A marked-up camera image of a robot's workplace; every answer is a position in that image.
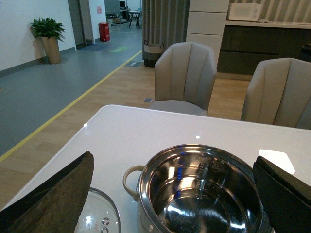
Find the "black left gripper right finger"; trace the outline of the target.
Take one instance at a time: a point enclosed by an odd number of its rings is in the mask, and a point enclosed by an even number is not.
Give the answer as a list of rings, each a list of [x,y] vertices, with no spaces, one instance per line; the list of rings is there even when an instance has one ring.
[[[276,233],[311,231],[311,187],[262,156],[253,164],[255,183]]]

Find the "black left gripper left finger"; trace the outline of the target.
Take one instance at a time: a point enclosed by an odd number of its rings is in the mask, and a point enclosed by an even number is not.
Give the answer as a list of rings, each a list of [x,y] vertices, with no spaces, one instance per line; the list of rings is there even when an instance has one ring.
[[[94,170],[87,151],[0,213],[2,233],[72,233]]]

